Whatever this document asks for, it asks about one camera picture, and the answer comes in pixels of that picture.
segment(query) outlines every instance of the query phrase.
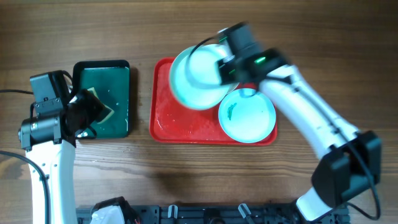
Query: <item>tray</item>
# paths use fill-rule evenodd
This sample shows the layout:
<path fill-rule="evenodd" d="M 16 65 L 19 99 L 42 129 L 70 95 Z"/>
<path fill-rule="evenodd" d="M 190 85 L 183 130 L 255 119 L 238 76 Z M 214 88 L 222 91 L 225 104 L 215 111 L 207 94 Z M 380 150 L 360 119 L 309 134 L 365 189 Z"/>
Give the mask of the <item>tray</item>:
<path fill-rule="evenodd" d="M 158 142 L 266 146 L 277 136 L 274 130 L 262 141 L 241 143 L 231 139 L 218 122 L 218 107 L 190 110 L 175 100 L 169 87 L 169 71 L 175 58 L 159 60 L 154 71 L 149 132 Z"/>

